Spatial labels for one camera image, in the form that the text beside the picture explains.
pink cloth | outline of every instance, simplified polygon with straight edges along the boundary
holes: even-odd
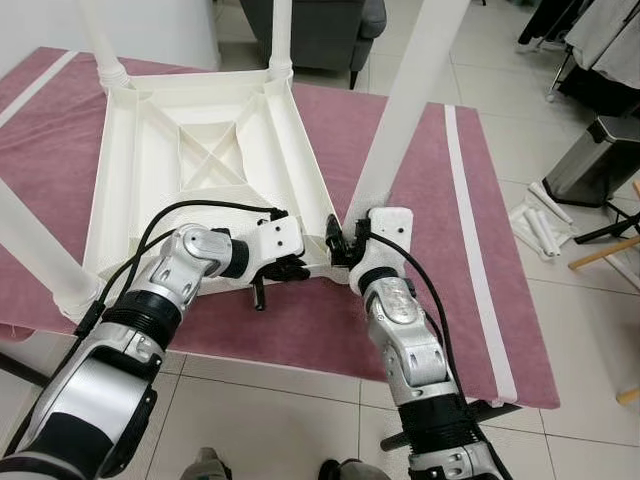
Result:
[[[62,53],[39,49],[0,81],[0,109],[7,98],[21,91],[18,83],[24,88]],[[126,61],[126,66],[132,74],[186,71],[138,61]],[[306,85],[296,85],[294,94],[342,216],[385,98]],[[0,176],[78,260],[89,222],[104,109],[93,60],[81,54],[0,129]],[[457,118],[478,237],[518,403],[556,407],[559,401],[549,361],[478,115],[458,108]],[[391,204],[414,211],[412,251],[443,298],[466,393],[496,399],[464,254],[442,105],[425,110],[396,179]],[[6,252],[0,255],[0,271],[0,321],[73,330],[44,288]],[[421,283],[417,279],[415,283],[425,306],[434,311]],[[348,288],[324,279],[273,285],[267,287],[267,301],[267,311],[257,313],[248,290],[200,298],[172,348],[384,378],[378,353],[367,337],[361,299]]]

trash can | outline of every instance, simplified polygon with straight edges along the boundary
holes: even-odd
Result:
[[[597,117],[542,181],[558,203],[601,207],[640,169],[640,120]]]

tiled floor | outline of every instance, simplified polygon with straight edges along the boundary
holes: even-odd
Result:
[[[473,0],[433,96],[477,108],[508,208],[540,180],[591,116],[569,100],[545,101],[558,53],[518,55],[530,11],[505,0]],[[386,0],[389,26],[356,90],[388,94],[420,0]],[[260,68],[260,54],[237,1],[217,6],[223,67]],[[346,73],[296,72],[296,81],[346,88]],[[628,188],[616,202],[638,201]],[[578,226],[605,225],[598,210],[569,208]],[[567,259],[597,246],[570,244],[562,260],[519,251],[540,318],[562,407],[524,409],[483,427],[514,478],[640,478],[640,415],[616,392],[640,379],[640,295],[604,262],[569,271]],[[640,252],[625,259],[640,271]],[[326,457],[360,457],[407,478],[406,451],[383,453],[399,431],[386,385],[267,365],[170,355],[156,381],[159,403],[132,467],[119,478],[176,479],[199,447],[217,448],[234,478],[315,480]]]

black tripod stand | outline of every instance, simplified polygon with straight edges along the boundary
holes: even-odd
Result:
[[[607,202],[605,205],[616,212],[616,222],[612,225],[609,225],[608,227],[603,227],[598,230],[594,230],[593,232],[585,233],[584,235],[576,237],[574,240],[577,244],[590,242],[591,240],[603,237],[604,235],[613,235],[614,237],[619,237],[631,227],[635,228],[638,234],[640,234],[640,212],[636,213],[635,215],[629,215],[613,205],[611,202]],[[624,220],[618,222],[617,220],[620,217],[623,217]]]

gray chair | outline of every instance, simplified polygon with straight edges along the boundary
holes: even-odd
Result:
[[[240,0],[253,34],[271,55],[273,0]],[[293,0],[291,60],[294,67],[351,71],[350,88],[387,26],[384,0]]]

